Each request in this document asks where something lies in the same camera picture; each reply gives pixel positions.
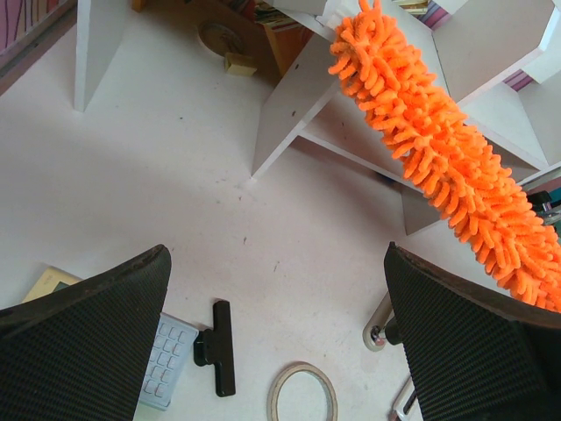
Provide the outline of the black silver pen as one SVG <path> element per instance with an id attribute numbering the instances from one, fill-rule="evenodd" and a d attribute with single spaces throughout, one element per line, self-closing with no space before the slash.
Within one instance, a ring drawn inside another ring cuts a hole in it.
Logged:
<path id="1" fill-rule="evenodd" d="M 395 398 L 388 419 L 390 421 L 409 421 L 416 398 L 415 386 L 412 378 L 409 377 Z"/>

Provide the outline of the orange microfiber duster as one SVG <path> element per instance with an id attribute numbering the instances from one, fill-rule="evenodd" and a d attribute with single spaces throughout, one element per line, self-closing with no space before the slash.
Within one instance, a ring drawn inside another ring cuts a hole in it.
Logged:
<path id="1" fill-rule="evenodd" d="M 344 18 L 330 73 L 457 239 L 498 286 L 527 304 L 560 309 L 560 245 L 483 134 L 377 1 Z"/>

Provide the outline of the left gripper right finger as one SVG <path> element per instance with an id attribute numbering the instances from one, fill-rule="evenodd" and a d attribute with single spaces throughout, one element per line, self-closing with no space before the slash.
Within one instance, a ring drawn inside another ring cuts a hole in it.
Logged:
<path id="1" fill-rule="evenodd" d="M 390 243 L 384 272 L 426 420 L 558 420 L 560 316 Z"/>

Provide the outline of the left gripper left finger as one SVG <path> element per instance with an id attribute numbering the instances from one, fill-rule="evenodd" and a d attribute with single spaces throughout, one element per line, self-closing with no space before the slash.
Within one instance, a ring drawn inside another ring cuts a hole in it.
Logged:
<path id="1" fill-rule="evenodd" d="M 1 311 L 3 420 L 131 420 L 171 274 L 163 245 Z"/>

